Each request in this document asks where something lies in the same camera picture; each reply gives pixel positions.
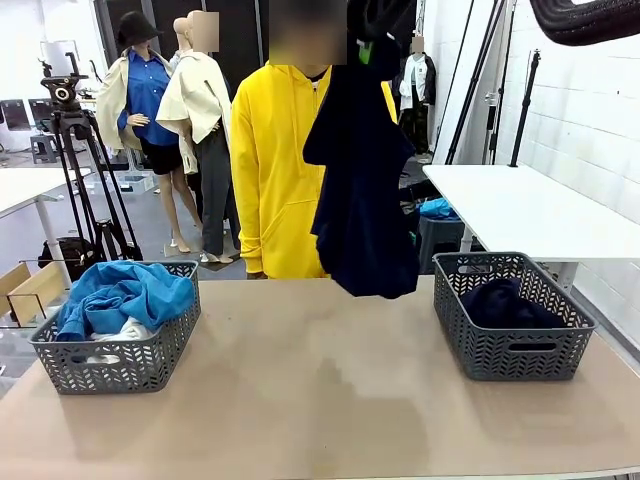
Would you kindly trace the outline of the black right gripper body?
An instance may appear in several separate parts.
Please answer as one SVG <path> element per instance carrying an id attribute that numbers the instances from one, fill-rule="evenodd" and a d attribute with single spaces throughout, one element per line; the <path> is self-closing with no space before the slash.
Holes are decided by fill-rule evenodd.
<path id="1" fill-rule="evenodd" d="M 374 40 L 390 33 L 411 9 L 410 0 L 349 0 L 348 31 L 360 40 Z"/>

